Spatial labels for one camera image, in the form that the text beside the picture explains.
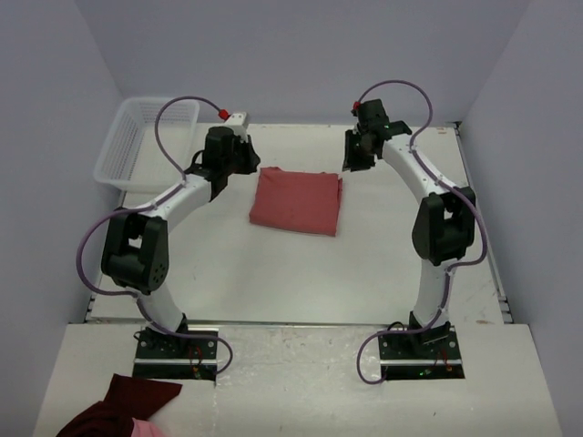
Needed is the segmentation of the salmon red t-shirt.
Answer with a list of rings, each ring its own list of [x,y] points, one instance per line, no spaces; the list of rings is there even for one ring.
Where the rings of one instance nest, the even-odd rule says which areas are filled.
[[[336,173],[262,168],[250,223],[273,229],[334,237],[343,196]]]

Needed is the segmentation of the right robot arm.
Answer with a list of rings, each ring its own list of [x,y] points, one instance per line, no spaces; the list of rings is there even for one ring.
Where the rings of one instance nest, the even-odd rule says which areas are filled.
[[[454,183],[416,150],[405,122],[391,121],[381,100],[355,102],[356,126],[345,133],[343,169],[363,171],[379,160],[386,162],[413,193],[418,210],[412,229],[414,251],[422,261],[420,286],[408,325],[384,336],[394,352],[410,351],[425,358],[438,348],[450,330],[448,306],[454,264],[465,257],[475,238],[471,209],[452,190]]]

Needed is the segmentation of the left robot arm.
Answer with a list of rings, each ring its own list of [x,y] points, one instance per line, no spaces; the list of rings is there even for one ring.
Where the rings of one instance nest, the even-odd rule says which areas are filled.
[[[170,358],[183,355],[192,338],[186,316],[175,304],[169,274],[169,234],[196,209],[212,202],[233,174],[255,173],[261,159],[244,125],[209,129],[202,161],[185,170],[186,179],[135,209],[122,208],[108,222],[102,272],[136,301],[157,346]]]

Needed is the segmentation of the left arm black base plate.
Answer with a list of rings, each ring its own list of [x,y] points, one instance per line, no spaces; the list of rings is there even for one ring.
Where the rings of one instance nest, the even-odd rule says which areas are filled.
[[[150,328],[135,332],[137,347],[132,376],[151,380],[215,382],[219,330],[210,326],[188,326],[187,334],[210,339],[181,339]]]

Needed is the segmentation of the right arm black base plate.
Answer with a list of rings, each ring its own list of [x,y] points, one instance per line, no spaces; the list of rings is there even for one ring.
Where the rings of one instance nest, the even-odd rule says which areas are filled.
[[[465,378],[455,330],[445,339],[414,346],[404,335],[379,340],[380,368],[384,381],[458,380]]]

